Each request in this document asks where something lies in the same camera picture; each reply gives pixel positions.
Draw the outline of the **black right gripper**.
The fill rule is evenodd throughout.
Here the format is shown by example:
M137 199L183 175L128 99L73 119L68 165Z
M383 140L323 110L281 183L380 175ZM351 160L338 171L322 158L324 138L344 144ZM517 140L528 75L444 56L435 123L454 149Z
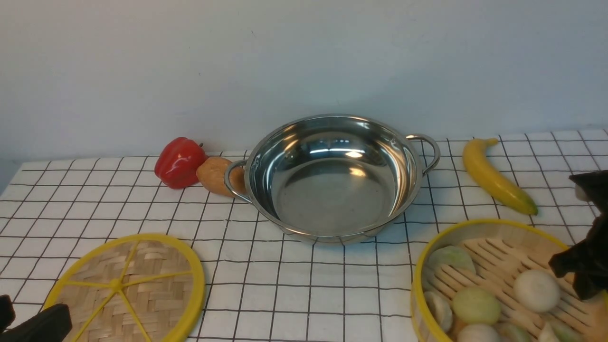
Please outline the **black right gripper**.
M574 274L576 296L589 300L608 288L608 228L595 223L586 238L569 249L551 256L549 266L557 278Z

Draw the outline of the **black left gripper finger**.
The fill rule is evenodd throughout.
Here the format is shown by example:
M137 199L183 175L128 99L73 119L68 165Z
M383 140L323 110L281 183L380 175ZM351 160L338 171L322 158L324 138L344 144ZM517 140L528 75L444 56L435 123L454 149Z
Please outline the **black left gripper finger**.
M0 297L0 340L2 342L62 342L72 330L69 307L55 304L9 329L16 319L8 295Z

